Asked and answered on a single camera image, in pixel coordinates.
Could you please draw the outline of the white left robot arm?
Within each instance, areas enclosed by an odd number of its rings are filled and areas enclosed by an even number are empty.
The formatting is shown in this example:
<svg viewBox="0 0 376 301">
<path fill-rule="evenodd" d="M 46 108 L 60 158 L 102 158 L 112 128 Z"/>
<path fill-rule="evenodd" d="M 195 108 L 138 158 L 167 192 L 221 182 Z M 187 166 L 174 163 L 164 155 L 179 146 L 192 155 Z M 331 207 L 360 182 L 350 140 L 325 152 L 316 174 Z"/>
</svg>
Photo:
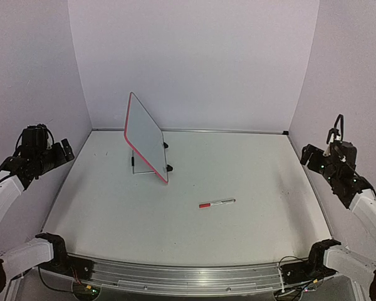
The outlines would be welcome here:
<svg viewBox="0 0 376 301">
<path fill-rule="evenodd" d="M 0 294 L 12 279 L 44 263 L 59 273 L 70 270 L 64 239 L 49 233 L 33 236 L 43 213 L 35 209 L 37 217 L 28 225 L 32 215 L 21 209 L 21 202 L 33 181 L 74 158 L 67 139 L 55 142 L 47 126 L 37 124 L 21 131 L 13 154 L 0 164 Z"/>
</svg>

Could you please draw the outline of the whiteboard marker pen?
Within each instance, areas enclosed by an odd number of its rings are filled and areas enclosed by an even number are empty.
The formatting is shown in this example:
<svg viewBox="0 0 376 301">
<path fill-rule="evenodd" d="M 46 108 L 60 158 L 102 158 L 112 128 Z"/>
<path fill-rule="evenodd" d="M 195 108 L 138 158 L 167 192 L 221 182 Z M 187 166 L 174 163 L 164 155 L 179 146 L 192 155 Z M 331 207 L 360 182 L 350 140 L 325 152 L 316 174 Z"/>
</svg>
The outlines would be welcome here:
<svg viewBox="0 0 376 301">
<path fill-rule="evenodd" d="M 235 203 L 236 200 L 235 199 L 225 199 L 225 200 L 220 200 L 220 201 L 213 201 L 213 202 L 208 202 L 208 203 L 211 203 L 211 206 L 220 206 L 220 205 L 223 205 L 223 204 L 231 204 L 231 203 Z"/>
</svg>

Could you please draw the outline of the red marker cap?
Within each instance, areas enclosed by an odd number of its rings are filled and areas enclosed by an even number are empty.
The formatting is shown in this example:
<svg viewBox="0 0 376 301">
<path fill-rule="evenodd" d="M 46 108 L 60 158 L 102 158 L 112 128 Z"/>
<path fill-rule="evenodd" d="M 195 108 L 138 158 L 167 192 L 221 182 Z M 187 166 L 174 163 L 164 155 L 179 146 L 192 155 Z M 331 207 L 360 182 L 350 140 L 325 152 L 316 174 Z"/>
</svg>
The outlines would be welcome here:
<svg viewBox="0 0 376 301">
<path fill-rule="evenodd" d="M 199 208 L 200 209 L 203 209 L 203 208 L 208 208 L 208 207 L 210 207 L 211 206 L 211 203 L 203 203 L 203 204 L 200 204 L 199 205 Z"/>
</svg>

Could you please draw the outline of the pink framed whiteboard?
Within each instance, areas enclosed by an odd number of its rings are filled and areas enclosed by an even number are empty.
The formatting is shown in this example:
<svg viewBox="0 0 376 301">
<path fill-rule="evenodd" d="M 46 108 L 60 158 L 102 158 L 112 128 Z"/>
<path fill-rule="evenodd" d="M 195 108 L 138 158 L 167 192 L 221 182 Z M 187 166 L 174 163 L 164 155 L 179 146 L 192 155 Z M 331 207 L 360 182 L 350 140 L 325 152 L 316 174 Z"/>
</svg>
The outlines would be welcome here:
<svg viewBox="0 0 376 301">
<path fill-rule="evenodd" d="M 125 117 L 124 139 L 141 160 L 165 184 L 169 183 L 164 135 L 136 94 L 130 92 Z"/>
</svg>

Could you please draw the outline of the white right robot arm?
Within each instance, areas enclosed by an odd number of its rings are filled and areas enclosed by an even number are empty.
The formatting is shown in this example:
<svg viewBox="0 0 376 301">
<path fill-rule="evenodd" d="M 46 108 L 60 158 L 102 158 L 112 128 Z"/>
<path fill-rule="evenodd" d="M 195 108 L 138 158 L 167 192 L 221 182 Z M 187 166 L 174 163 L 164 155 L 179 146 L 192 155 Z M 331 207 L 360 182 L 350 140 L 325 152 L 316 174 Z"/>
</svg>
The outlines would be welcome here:
<svg viewBox="0 0 376 301">
<path fill-rule="evenodd" d="M 316 242 L 311 247 L 307 273 L 339 273 L 376 300 L 376 190 L 356 170 L 357 150 L 349 142 L 330 142 L 326 150 L 308 144 L 300 162 L 320 174 L 343 204 L 348 214 L 340 238 Z"/>
</svg>

